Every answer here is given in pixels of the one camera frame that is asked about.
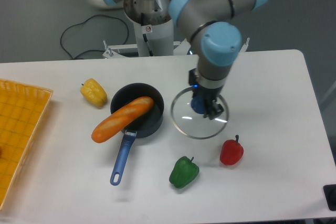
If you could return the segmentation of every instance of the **black saucepan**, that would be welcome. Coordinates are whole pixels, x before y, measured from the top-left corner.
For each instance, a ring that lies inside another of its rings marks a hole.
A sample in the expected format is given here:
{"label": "black saucepan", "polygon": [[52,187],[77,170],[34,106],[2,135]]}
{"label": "black saucepan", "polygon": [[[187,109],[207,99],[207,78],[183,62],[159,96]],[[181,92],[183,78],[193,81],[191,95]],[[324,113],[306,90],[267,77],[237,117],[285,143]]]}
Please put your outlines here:
{"label": "black saucepan", "polygon": [[163,120],[163,98],[156,88],[145,83],[132,83],[120,89],[112,99],[111,113],[139,97],[151,97],[154,100],[154,106],[149,112],[134,120],[122,130],[124,136],[110,179],[111,184],[114,186],[121,181],[134,140],[152,135],[159,129]]}

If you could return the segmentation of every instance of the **blue pan handle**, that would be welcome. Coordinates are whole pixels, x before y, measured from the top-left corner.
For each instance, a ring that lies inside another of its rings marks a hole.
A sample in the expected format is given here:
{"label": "blue pan handle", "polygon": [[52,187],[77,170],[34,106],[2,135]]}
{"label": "blue pan handle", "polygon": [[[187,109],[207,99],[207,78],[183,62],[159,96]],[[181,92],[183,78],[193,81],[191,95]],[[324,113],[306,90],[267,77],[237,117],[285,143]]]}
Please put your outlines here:
{"label": "blue pan handle", "polygon": [[122,138],[117,160],[115,162],[110,183],[114,186],[120,184],[122,173],[124,172],[128,154],[131,146],[134,143],[137,134],[133,132],[125,132]]}

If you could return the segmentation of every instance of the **gray floor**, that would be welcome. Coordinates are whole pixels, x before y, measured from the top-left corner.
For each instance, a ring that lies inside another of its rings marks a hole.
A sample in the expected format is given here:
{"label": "gray floor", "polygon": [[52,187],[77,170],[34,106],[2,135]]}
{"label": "gray floor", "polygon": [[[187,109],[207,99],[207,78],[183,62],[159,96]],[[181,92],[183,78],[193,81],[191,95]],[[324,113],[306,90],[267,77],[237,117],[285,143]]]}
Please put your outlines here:
{"label": "gray floor", "polygon": [[[69,60],[59,40],[69,26],[95,14],[122,18],[122,11],[101,11],[87,0],[0,0],[0,62]],[[299,49],[307,66],[318,102],[336,81],[336,0],[269,0],[268,4],[234,20],[249,50]],[[118,45],[126,36],[123,25],[99,18],[72,29],[64,45],[74,56],[89,49],[103,49],[102,41]],[[176,31],[175,39],[182,39]],[[127,44],[135,43],[132,30]],[[90,53],[85,58],[100,58]],[[331,148],[336,153],[336,102],[322,112]]]}

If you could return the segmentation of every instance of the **green bell pepper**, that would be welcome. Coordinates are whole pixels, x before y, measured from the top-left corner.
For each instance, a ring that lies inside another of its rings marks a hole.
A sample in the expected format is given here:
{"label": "green bell pepper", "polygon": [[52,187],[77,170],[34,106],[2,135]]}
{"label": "green bell pepper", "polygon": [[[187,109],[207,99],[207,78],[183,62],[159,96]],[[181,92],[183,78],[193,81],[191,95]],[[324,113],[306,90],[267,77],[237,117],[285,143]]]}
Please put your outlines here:
{"label": "green bell pepper", "polygon": [[175,163],[174,169],[169,177],[169,182],[172,183],[176,188],[180,189],[188,185],[193,181],[199,174],[200,168],[192,163],[186,156],[181,157]]}

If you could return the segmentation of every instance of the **yellow plastic basket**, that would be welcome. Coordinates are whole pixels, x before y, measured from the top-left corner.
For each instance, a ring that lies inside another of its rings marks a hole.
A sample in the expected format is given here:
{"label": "yellow plastic basket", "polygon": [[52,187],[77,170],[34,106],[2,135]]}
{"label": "yellow plastic basket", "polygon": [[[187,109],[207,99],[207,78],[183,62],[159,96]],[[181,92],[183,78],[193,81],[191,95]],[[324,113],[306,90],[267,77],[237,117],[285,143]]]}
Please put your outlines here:
{"label": "yellow plastic basket", "polygon": [[0,79],[0,210],[52,92]]}

